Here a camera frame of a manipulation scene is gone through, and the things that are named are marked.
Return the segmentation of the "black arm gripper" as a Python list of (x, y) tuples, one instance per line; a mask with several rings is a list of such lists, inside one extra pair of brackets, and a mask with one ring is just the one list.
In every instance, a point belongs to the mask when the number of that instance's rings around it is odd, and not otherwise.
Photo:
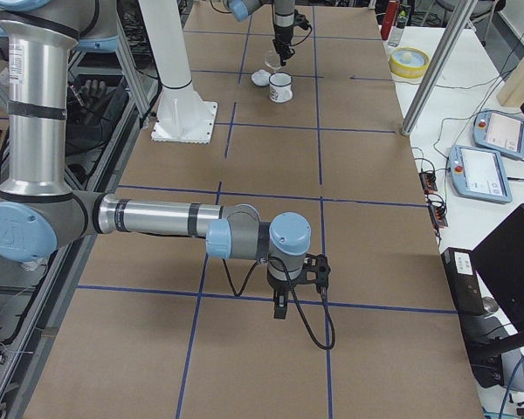
[(289, 292), (296, 286), (296, 280), (279, 279), (268, 273), (267, 282), (273, 289), (273, 318), (284, 319), (287, 313)]

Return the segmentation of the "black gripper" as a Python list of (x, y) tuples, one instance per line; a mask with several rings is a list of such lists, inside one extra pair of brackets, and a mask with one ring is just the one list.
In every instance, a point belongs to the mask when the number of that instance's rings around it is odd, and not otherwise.
[(294, 55), (294, 49), (292, 48), (293, 27), (274, 26), (273, 29), (272, 64), (286, 65), (287, 61)]

